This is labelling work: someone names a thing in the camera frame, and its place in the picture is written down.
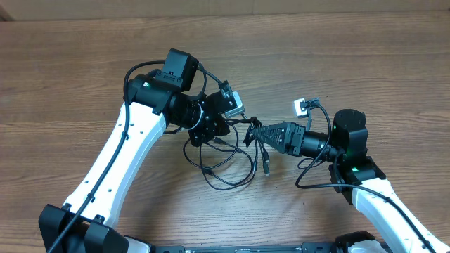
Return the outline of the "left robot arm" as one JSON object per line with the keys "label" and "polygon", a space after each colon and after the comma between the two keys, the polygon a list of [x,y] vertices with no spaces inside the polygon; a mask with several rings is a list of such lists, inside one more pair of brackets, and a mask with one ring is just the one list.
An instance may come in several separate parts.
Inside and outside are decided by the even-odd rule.
{"label": "left robot arm", "polygon": [[39,228],[47,252],[150,252],[142,240],[115,227],[127,192],[149,150],[169,124],[188,132],[200,146],[229,133],[227,118],[243,111],[228,82],[216,93],[190,96],[197,71],[210,74],[192,55],[171,49],[161,68],[124,78],[124,103],[102,151],[62,207],[46,205]]}

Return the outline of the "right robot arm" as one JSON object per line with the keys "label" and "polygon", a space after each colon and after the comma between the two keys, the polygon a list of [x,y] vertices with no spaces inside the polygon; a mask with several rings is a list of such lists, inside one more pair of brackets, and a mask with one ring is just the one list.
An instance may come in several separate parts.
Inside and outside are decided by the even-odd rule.
{"label": "right robot arm", "polygon": [[282,154],[329,162],[330,183],[348,203],[362,213],[385,242],[382,246],[366,232],[337,238],[337,252],[448,252],[395,193],[384,172],[368,156],[368,130],[364,113],[339,110],[328,125],[328,134],[310,131],[294,122],[255,129],[253,136]]}

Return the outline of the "black USB cable short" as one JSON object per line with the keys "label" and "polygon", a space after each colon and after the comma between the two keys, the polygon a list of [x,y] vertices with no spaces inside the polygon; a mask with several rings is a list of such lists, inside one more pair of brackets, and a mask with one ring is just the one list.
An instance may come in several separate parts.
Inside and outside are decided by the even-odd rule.
{"label": "black USB cable short", "polygon": [[241,154],[239,140],[238,130],[233,126],[231,133],[214,137],[199,147],[192,146],[188,138],[184,141],[181,151],[187,163],[207,176],[212,176],[216,170],[225,168],[236,155]]}

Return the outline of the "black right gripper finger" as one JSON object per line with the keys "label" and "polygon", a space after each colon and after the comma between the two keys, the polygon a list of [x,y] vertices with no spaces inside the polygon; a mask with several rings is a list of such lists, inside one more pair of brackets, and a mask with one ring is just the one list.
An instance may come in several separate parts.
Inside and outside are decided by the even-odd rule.
{"label": "black right gripper finger", "polygon": [[252,135],[261,141],[284,140],[289,123],[278,123],[254,129]]}
{"label": "black right gripper finger", "polygon": [[287,141],[285,135],[280,136],[258,136],[257,139],[280,153],[287,153],[288,148],[286,147]]}

